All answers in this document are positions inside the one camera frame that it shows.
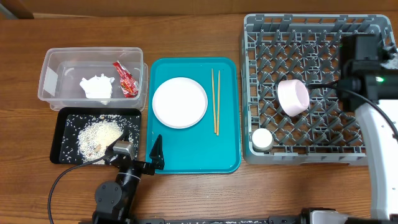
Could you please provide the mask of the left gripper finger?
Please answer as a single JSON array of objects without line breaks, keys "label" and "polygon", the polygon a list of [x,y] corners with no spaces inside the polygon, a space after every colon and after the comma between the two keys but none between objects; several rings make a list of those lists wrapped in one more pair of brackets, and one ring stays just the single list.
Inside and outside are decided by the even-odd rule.
[{"label": "left gripper finger", "polygon": [[151,149],[149,154],[151,159],[151,164],[154,165],[155,169],[163,170],[164,169],[164,154],[163,154],[163,147],[162,147],[162,135],[159,134],[155,143]]},{"label": "left gripper finger", "polygon": [[122,135],[113,141],[107,148],[107,151],[124,152],[124,139],[128,137],[128,131],[124,130]]}]

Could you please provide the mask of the cooked rice pile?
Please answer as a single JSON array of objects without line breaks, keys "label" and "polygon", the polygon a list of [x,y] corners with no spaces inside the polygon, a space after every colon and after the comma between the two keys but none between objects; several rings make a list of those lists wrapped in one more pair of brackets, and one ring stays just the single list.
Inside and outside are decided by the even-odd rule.
[{"label": "cooked rice pile", "polygon": [[106,148],[124,132],[138,156],[141,116],[118,114],[70,114],[66,118],[58,156],[62,164],[82,164],[104,155]]}]

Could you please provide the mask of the red sauce packet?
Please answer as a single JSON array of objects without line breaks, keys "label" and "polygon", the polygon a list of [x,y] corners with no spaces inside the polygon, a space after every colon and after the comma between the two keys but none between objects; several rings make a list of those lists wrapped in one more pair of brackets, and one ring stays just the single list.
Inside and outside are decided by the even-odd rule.
[{"label": "red sauce packet", "polygon": [[139,93],[139,82],[131,75],[131,73],[124,67],[120,61],[113,63],[116,71],[119,73],[120,86],[126,98],[134,98]]}]

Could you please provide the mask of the white napkin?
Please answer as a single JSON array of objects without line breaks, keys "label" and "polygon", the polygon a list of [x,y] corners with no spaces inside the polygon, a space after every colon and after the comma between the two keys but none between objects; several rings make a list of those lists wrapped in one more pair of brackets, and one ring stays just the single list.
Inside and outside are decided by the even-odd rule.
[{"label": "white napkin", "polygon": [[103,73],[100,77],[94,76],[89,80],[82,78],[80,86],[85,92],[88,99],[100,99],[100,103],[107,105],[111,98],[114,82],[114,77],[107,77]]}]

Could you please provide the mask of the white cylindrical cup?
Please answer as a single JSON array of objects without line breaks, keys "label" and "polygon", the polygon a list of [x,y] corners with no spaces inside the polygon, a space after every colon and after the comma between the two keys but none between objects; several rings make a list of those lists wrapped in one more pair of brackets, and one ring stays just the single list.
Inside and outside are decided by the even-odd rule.
[{"label": "white cylindrical cup", "polygon": [[257,152],[269,152],[274,146],[274,138],[266,128],[259,128],[252,133],[252,147]]}]

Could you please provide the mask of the pink bowl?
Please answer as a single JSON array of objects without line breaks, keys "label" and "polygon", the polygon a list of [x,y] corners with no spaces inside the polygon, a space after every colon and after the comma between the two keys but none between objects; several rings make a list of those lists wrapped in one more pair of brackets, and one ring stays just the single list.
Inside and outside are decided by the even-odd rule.
[{"label": "pink bowl", "polygon": [[307,87],[300,80],[280,81],[277,86],[277,99],[288,116],[303,113],[310,104]]}]

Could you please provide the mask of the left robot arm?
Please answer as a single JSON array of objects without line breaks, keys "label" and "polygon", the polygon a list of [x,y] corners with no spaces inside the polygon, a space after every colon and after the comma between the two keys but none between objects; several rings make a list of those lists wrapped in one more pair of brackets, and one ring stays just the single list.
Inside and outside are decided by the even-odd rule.
[{"label": "left robot arm", "polygon": [[154,175],[164,168],[162,136],[158,135],[150,152],[150,162],[134,159],[134,145],[128,132],[112,142],[105,150],[105,162],[119,169],[114,181],[100,184],[95,192],[96,209],[93,223],[137,223],[130,214],[142,175]]}]

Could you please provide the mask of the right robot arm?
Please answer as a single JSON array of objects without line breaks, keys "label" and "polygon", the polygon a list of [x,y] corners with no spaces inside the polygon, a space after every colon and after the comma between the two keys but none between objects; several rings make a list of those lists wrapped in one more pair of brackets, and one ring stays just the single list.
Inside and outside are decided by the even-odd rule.
[{"label": "right robot arm", "polygon": [[397,58],[396,46],[375,34],[353,34],[341,38],[339,55],[340,79],[308,88],[335,90],[343,110],[355,115],[368,157],[371,217],[310,212],[308,220],[397,223],[397,69],[385,67]]}]

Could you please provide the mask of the black plastic tray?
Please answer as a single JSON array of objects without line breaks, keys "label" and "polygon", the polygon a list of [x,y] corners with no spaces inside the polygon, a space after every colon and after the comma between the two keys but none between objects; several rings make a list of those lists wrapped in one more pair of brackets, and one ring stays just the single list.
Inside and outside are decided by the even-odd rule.
[{"label": "black plastic tray", "polygon": [[59,161],[60,145],[65,128],[66,118],[70,114],[118,114],[129,116],[141,116],[141,112],[137,109],[125,108],[63,108],[59,111],[55,133],[53,136],[52,148],[50,151],[50,161],[54,164],[61,164]]}]

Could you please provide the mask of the white round plate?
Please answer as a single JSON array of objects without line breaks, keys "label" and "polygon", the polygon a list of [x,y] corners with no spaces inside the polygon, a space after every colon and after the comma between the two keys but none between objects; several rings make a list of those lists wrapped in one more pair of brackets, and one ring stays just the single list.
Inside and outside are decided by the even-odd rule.
[{"label": "white round plate", "polygon": [[204,88],[195,80],[185,77],[163,82],[152,98],[155,117],[174,129],[185,129],[197,124],[208,108]]}]

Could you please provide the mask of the teal serving tray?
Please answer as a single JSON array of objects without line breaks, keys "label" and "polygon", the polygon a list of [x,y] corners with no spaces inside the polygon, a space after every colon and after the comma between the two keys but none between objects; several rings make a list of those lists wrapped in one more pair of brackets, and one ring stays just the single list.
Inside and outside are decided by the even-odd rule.
[{"label": "teal serving tray", "polygon": [[[215,79],[217,117],[218,71],[220,78],[220,134],[214,133],[211,69]],[[189,128],[174,129],[162,124],[152,109],[156,89],[171,78],[186,77],[206,91],[208,108],[202,119]],[[150,69],[146,152],[159,134],[165,166],[161,174],[232,173],[241,164],[241,132],[237,70],[226,57],[162,58]]]}]

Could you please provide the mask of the clear plastic storage bin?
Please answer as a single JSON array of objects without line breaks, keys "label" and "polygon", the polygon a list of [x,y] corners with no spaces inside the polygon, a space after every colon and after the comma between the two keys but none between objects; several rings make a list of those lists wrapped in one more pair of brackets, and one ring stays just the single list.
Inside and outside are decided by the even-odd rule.
[{"label": "clear plastic storage bin", "polygon": [[[126,98],[120,76],[114,67],[120,62],[138,81],[138,94]],[[87,98],[80,86],[82,79],[110,78],[113,83],[109,98]],[[138,47],[66,47],[49,49],[45,55],[37,96],[52,110],[64,107],[135,108],[143,111],[148,92],[148,66]]]}]

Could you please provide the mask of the right wooden chopstick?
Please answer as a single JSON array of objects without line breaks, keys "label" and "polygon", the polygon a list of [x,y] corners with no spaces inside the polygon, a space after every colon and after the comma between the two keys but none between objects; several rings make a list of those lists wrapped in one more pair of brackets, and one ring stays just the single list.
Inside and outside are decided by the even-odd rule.
[{"label": "right wooden chopstick", "polygon": [[217,92],[217,117],[216,117],[216,135],[219,136],[220,134],[220,78],[221,72],[218,71],[218,92]]}]

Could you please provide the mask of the wooden chopstick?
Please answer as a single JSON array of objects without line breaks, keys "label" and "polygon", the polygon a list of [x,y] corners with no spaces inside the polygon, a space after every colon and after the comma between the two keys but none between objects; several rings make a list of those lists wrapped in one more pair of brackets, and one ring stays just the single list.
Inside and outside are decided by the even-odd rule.
[{"label": "wooden chopstick", "polygon": [[218,71],[218,92],[217,92],[217,117],[216,117],[216,135],[219,136],[220,134],[220,78],[221,72]]},{"label": "wooden chopstick", "polygon": [[216,108],[215,108],[215,79],[214,79],[214,70],[213,70],[213,68],[211,69],[211,87],[212,87],[214,133],[216,133],[217,132],[217,127],[216,127]]}]

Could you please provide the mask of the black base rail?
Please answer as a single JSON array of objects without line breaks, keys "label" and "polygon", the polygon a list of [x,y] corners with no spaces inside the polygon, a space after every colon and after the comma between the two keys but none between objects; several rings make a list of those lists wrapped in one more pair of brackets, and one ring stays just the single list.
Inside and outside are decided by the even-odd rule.
[{"label": "black base rail", "polygon": [[260,219],[230,219],[230,220],[164,220],[162,218],[132,219],[124,221],[100,219],[99,221],[83,221],[80,223],[122,223],[122,224],[301,224],[299,216],[271,216]]}]

